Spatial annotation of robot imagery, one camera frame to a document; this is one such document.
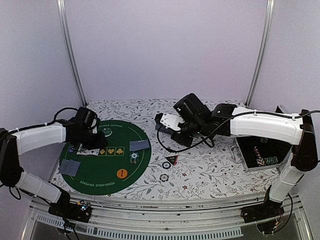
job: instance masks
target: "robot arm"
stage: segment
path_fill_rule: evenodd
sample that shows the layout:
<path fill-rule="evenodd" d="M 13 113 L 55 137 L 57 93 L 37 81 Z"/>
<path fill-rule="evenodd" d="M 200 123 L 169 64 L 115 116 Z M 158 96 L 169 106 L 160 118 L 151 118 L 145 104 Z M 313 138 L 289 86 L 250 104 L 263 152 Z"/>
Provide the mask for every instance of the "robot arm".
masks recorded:
<path fill-rule="evenodd" d="M 301 114 L 266 114 L 221 103 L 210 111 L 193 93 L 182 98 L 173 107 L 179 116 L 159 113 L 155 121 L 158 125 L 172 129 L 171 138 L 186 147 L 191 146 L 194 137 L 201 136 L 209 138 L 214 146 L 215 135 L 257 136 L 292 145 L 290 158 L 276 182 L 267 190 L 264 203 L 242 209 L 245 222 L 279 215 L 283 211 L 282 202 L 289 191 L 305 172 L 311 171 L 318 164 L 314 127 L 307 110 L 302 110 Z"/>
<path fill-rule="evenodd" d="M 70 208 L 75 209 L 70 203 L 70 195 L 55 185 L 25 172 L 20 167 L 19 156 L 37 148 L 63 142 L 69 142 L 74 146 L 82 144 L 83 148 L 88 150 L 104 148 L 107 145 L 104 134 L 92 131 L 92 126 L 98 127 L 98 124 L 95 112 L 80 107 L 75 117 L 70 120 L 60 119 L 42 127 L 15 130 L 12 134 L 9 134 L 11 131 L 8 133 L 4 128 L 0 128 L 0 185 L 16 187 L 32 196 L 42 198 L 54 207 L 56 214 L 70 214 Z"/>

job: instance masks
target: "white wall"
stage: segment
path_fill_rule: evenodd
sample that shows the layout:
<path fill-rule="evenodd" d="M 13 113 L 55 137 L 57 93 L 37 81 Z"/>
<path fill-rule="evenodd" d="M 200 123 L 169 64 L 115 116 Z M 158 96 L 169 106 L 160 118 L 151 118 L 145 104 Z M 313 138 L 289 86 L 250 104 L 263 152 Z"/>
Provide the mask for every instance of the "white wall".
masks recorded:
<path fill-rule="evenodd" d="M 266 0 L 69 0 L 69 30 L 88 100 L 245 101 Z"/>
<path fill-rule="evenodd" d="M 56 1 L 0 1 L 0 127 L 49 122 L 60 108 L 80 106 L 63 41 Z M 26 153 L 21 166 L 49 180 L 61 148 Z M 21 239 L 30 200 L 0 189 L 1 240 Z"/>
<path fill-rule="evenodd" d="M 275 1 L 272 27 L 251 108 L 320 109 L 320 2 Z M 320 157 L 320 114 L 312 115 Z M 297 190 L 314 239 L 320 239 L 320 165 Z"/>

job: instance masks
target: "floral pattern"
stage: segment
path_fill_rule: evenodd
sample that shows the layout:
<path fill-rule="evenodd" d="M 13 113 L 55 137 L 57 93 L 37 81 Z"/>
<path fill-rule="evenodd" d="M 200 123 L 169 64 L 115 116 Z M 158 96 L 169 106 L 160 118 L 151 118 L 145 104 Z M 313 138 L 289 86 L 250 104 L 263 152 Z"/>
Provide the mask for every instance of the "floral pattern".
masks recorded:
<path fill-rule="evenodd" d="M 104 120 L 123 120 L 142 128 L 152 145 L 152 155 L 144 174 L 131 186 L 103 196 L 134 200 L 192 200 L 225 198 L 264 192 L 278 177 L 275 168 L 245 172 L 241 154 L 234 137 L 216 136 L 214 148 L 200 144 L 178 154 L 176 165 L 164 169 L 165 157 L 175 154 L 164 150 L 157 140 L 154 118 L 158 113 L 176 114 L 175 99 L 105 100 L 91 101 L 88 108 Z M 232 100 L 203 100 L 209 109 L 217 104 L 228 103 L 244 106 Z M 182 149 L 170 135 L 160 133 L 165 146 Z M 51 182 L 67 191 L 75 192 L 58 173 L 57 167 Z"/>

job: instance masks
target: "green poker mat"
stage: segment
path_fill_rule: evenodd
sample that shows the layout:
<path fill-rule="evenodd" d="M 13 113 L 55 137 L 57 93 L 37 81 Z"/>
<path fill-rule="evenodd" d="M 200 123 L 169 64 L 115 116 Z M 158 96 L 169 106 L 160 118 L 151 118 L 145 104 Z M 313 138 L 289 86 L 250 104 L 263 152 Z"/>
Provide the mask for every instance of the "green poker mat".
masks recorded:
<path fill-rule="evenodd" d="M 63 159 L 81 163 L 75 177 L 62 174 L 76 191 L 88 195 L 109 195 L 129 187 L 145 172 L 151 158 L 151 144 L 149 142 L 148 149 L 136 151 L 138 162 L 131 163 L 130 141 L 149 140 L 140 127 L 127 121 L 107 120 L 100 123 L 98 131 L 104 132 L 108 146 L 100 149 L 97 156 L 79 155 L 67 143 L 59 164 Z"/>

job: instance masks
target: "triangular object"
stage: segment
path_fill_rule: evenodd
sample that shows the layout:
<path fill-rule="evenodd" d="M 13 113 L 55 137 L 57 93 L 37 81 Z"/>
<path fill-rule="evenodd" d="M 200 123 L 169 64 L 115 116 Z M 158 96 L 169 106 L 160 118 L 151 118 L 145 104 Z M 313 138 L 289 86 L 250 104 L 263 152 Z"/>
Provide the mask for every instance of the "triangular object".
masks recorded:
<path fill-rule="evenodd" d="M 172 165 L 176 165 L 177 160 L 178 160 L 178 155 L 175 155 L 175 156 L 166 156 L 165 159 L 167 159 L 168 162 L 171 163 Z"/>

